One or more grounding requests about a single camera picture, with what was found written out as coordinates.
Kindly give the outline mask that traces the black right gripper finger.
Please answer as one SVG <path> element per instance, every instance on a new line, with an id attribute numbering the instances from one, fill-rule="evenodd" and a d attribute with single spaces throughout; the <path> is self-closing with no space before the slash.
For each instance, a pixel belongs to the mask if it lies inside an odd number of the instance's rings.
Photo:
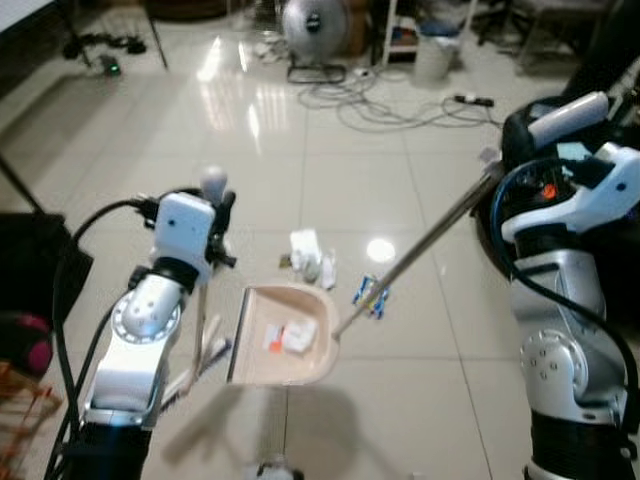
<path id="1" fill-rule="evenodd" d="M 504 119 L 500 132 L 500 161 L 504 166 L 530 163 L 536 148 L 529 127 L 547 113 L 549 105 L 545 102 L 530 102 L 520 109 L 513 110 Z"/>

